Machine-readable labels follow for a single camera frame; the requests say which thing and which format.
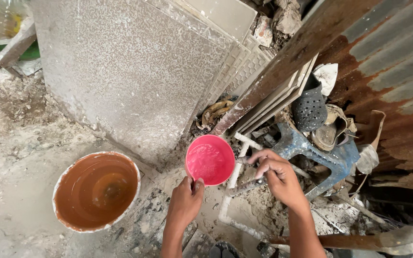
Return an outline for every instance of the right hand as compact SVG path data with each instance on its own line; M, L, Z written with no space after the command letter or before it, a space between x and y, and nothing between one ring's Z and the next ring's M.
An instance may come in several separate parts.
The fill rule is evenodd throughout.
M254 164L257 160L259 160L260 165L257 168L255 178L261 178L265 174L273 196L295 212L301 208L309 207L307 198L289 161L270 149L256 152L248 159L248 163Z

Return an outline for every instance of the green container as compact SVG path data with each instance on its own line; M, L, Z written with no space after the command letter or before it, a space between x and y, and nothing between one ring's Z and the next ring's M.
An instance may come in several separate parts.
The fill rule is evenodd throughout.
M3 48L6 45L0 45L0 51L3 50ZM41 55L39 54L39 46L38 46L38 41L35 40L31 46L28 47L28 49L19 57L19 60L22 61L31 61L40 58Z

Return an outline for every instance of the brown liquid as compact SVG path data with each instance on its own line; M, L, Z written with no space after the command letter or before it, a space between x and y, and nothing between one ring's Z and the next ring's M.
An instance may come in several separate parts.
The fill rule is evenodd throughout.
M137 187L132 161L116 152L89 155L62 178L54 197L57 218L78 231L103 228L127 209Z

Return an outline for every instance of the black crocs shoe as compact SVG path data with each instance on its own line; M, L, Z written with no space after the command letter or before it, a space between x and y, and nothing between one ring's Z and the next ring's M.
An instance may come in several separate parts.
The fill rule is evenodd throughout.
M328 117L321 89L321 82L311 72L301 96L292 103L294 122L300 132L315 131Z
M240 258L237 249L229 242L218 241L210 249L209 258Z

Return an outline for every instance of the wall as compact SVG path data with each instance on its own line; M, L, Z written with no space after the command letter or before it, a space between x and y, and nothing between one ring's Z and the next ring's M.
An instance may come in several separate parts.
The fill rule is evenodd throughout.
M318 56L339 63L331 103L359 123L387 114L376 172L405 169L394 186L413 188L413 0L385 0Z
M45 82L66 113L159 169L231 41L164 0L33 0Z

